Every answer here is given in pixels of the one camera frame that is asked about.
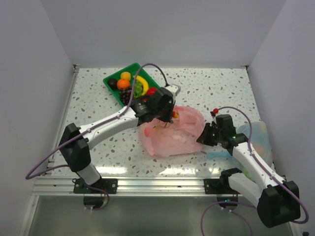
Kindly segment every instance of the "small red object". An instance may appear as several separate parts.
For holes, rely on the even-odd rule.
[[[146,95],[152,96],[156,91],[157,91],[157,88],[155,87],[149,88]]]
[[[178,117],[177,112],[173,112],[173,113],[172,113],[172,117],[173,117],[173,118],[177,118],[177,117]]]

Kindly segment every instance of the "speckled table surface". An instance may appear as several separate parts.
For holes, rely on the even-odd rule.
[[[88,124],[121,109],[102,81],[118,70],[79,70],[65,125],[72,122],[77,126]],[[164,85],[156,69],[145,70],[159,85]],[[234,106],[248,114],[251,121],[259,120],[246,69],[163,68],[163,71],[170,84],[181,86],[181,93],[176,98],[178,106],[194,107],[208,120],[214,108]],[[224,112],[232,115],[236,127],[246,123],[236,111],[226,109]],[[221,151],[220,147],[205,146],[198,153],[168,158],[151,157],[139,141],[138,130],[136,127],[118,133],[91,150],[92,163],[103,177],[218,177],[222,170],[235,167],[231,158],[207,159],[207,153]],[[54,165],[65,164],[60,153],[54,160]],[[54,170],[52,175],[76,176],[68,168]]]

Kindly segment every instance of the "plastic fruit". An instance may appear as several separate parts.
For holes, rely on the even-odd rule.
[[[112,90],[117,90],[117,80],[116,79],[109,79],[107,81],[107,84]]]
[[[131,87],[120,90],[119,98],[124,105],[127,105],[130,100]]]
[[[157,88],[149,88],[146,95],[152,96],[157,91]]]
[[[118,89],[125,89],[128,88],[130,86],[130,82],[128,80],[118,80],[117,81],[117,88]]]
[[[142,94],[142,84],[139,81],[136,81],[133,97],[137,98],[141,96],[141,94]]]
[[[149,89],[148,82],[144,78],[139,76],[139,75],[137,76],[136,80],[139,81],[142,84],[143,90],[142,90],[142,94],[141,95],[145,95],[147,93],[148,89]]]
[[[129,72],[125,71],[125,72],[123,72],[123,73],[120,74],[120,78],[121,78],[122,80],[128,80],[128,81],[130,81],[130,80],[131,80],[131,74],[130,74]]]

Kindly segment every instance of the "white wall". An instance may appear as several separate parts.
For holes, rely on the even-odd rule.
[[[294,180],[315,233],[315,1],[287,0],[249,67],[277,170]]]
[[[52,148],[72,65],[39,0],[0,1],[0,231],[17,235],[33,181]]]
[[[249,65],[285,0],[41,0],[71,62]]]

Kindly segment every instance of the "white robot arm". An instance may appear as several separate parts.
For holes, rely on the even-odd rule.
[[[180,90],[180,86],[168,85],[165,88],[159,88],[146,101],[134,99],[127,111],[126,107],[123,107],[109,117],[82,125],[81,127],[77,127],[74,123],[69,124],[63,132],[60,145],[83,132],[85,133],[80,139],[60,149],[70,169],[80,176],[86,184],[99,188],[101,176],[91,163],[90,150],[105,139],[125,129],[150,122],[154,118],[170,122],[175,105],[175,97]],[[111,120],[110,122],[103,124],[105,120],[109,119]]]
[[[255,180],[252,182],[239,169],[233,168],[222,171],[216,188],[220,191],[234,190],[242,194],[257,208],[260,220],[268,228],[298,219],[301,216],[299,203],[277,182],[283,184],[296,197],[299,197],[298,186],[293,181],[286,182],[275,173],[258,155],[252,144],[249,148],[248,138],[243,133],[236,133],[230,115],[217,115],[214,111],[211,112],[213,122],[205,125],[197,142],[209,146],[221,145]]]

